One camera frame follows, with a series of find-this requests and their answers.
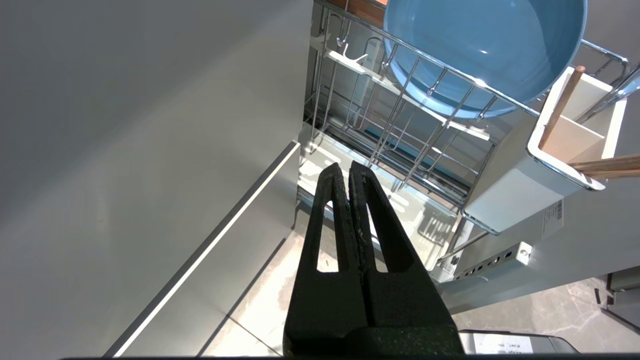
wooden chopstick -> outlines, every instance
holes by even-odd
[[[624,177],[640,177],[640,168],[634,170],[583,172],[583,174],[594,179],[621,179]]]
[[[585,171],[618,171],[640,168],[640,154],[618,156],[617,158],[570,163],[575,170]]]
[[[542,137],[540,138],[540,149],[542,149],[547,143],[547,141],[549,140],[549,136],[551,135],[551,132],[553,132],[554,127],[558,123],[558,119],[560,119],[560,115],[564,111],[566,104],[569,102],[569,98],[571,97],[571,94],[573,93],[573,91],[575,90],[575,87],[580,82],[580,77],[582,76],[582,74],[584,74],[585,70],[586,69],[582,65],[577,66],[573,70],[573,73],[571,74],[569,81],[567,82],[566,86],[564,87],[564,90],[562,91],[562,94],[560,94],[560,98],[556,103],[556,107],[554,108],[553,112],[551,113],[551,116],[549,117],[549,122],[545,127],[545,131],[542,133]]]

blue bowl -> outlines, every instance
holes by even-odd
[[[389,0],[384,30],[503,94],[529,103],[571,64],[586,19],[586,0]],[[393,45],[385,39],[387,54]],[[390,68],[401,84],[416,58],[398,47]],[[438,65],[421,60],[406,92],[425,107],[451,115],[470,84],[448,73],[427,96],[441,71]],[[474,89],[456,117],[476,118],[492,97]],[[514,109],[498,100],[485,117]]]

tile floor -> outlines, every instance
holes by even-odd
[[[307,228],[307,211],[297,210],[294,232],[230,315],[205,356],[282,355],[282,331]],[[319,270],[335,266],[332,235],[330,223],[326,223]],[[587,279],[455,314],[453,318],[459,329],[559,336],[580,352],[640,352],[640,335],[600,311],[595,288],[600,289],[604,301],[603,280]]]

stainless steel wall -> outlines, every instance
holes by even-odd
[[[0,349],[101,356],[300,130],[311,0],[0,5]]]

label sticker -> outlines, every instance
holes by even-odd
[[[564,226],[564,199],[545,209],[542,218],[542,240],[548,238]]]
[[[476,354],[533,354],[528,336],[474,334]]]

